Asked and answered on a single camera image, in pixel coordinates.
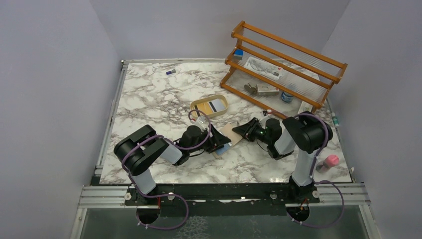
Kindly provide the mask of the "beige card holder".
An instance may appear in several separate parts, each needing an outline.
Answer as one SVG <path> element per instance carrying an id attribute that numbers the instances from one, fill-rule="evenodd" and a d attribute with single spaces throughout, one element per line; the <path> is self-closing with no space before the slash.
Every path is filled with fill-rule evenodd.
<path id="1" fill-rule="evenodd" d="M 232 131 L 232 128 L 236 127 L 236 124 L 231 124 L 231 123 L 227 123 L 225 126 L 223 126 L 222 128 L 220 128 L 218 131 L 220 131 L 222 134 L 224 134 L 225 136 L 227 136 L 229 139 L 231 139 L 231 148 L 232 149 L 236 144 L 238 144 L 241 140 L 242 137 L 236 133 L 234 133 Z M 215 154 L 215 152 L 212 153 L 212 155 L 218 159 L 221 158 L 223 155 L 218 156 Z"/>

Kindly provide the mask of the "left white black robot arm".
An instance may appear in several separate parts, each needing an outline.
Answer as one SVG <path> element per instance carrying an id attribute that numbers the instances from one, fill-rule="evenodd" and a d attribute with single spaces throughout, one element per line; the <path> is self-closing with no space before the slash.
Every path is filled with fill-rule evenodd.
<path id="1" fill-rule="evenodd" d="M 114 147 L 114 154 L 122 163 L 132 182 L 147 195 L 156 187 L 149 167 L 162 158 L 174 166 L 185 163 L 191 153 L 202 150 L 213 153 L 231 144 L 231 139 L 211 125 L 210 128 L 191 125 L 176 142 L 168 142 L 145 125 L 127 136 Z"/>

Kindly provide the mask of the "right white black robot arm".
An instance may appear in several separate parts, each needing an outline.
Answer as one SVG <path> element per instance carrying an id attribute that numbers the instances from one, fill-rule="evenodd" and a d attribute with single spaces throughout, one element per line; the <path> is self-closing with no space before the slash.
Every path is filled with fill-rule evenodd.
<path id="1" fill-rule="evenodd" d="M 333 137 L 330 126 L 309 111 L 283 120 L 268 116 L 253 118 L 232 131 L 247 141 L 259 140 L 267 144 L 267 152 L 275 160 L 291 155 L 297 147 L 298 157 L 291 181 L 298 187 L 314 183 L 317 157 Z"/>

